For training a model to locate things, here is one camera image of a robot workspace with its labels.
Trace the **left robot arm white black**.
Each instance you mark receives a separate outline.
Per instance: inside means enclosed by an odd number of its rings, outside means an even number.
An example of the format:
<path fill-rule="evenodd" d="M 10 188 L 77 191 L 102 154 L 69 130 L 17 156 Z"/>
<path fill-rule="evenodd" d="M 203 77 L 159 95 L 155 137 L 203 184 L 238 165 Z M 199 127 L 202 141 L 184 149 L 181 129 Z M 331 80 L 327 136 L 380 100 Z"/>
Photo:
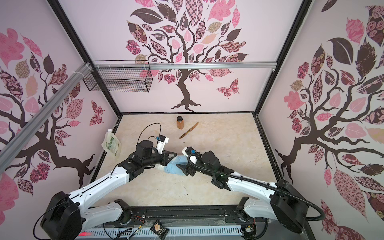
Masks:
<path fill-rule="evenodd" d="M 141 141 L 126 160 L 89 185 L 69 194 L 55 194 L 40 223 L 49 238 L 74 240 L 80 233 L 105 223 L 128 224 L 133 212 L 123 200 L 118 199 L 101 207 L 93 205 L 113 190 L 133 181 L 145 169 L 155 165 L 165 167 L 176 157 L 176 153 L 164 149 L 169 138 L 160 135 L 157 140 L 156 145 L 149 140 Z"/>

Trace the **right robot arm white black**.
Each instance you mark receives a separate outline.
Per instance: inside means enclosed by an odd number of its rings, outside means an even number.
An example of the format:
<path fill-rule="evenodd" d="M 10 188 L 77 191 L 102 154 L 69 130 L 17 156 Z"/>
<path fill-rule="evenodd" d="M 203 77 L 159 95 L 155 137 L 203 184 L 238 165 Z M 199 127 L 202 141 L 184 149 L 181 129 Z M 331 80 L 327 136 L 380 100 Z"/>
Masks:
<path fill-rule="evenodd" d="M 200 154 L 186 148 L 175 165 L 179 174 L 193 177 L 201 173 L 210 176 L 211 183 L 219 189 L 246 194 L 239 203 L 242 217 L 277 220 L 293 233 L 302 232 L 309 206 L 287 181 L 273 183 L 248 178 L 222 165 L 212 151 Z"/>

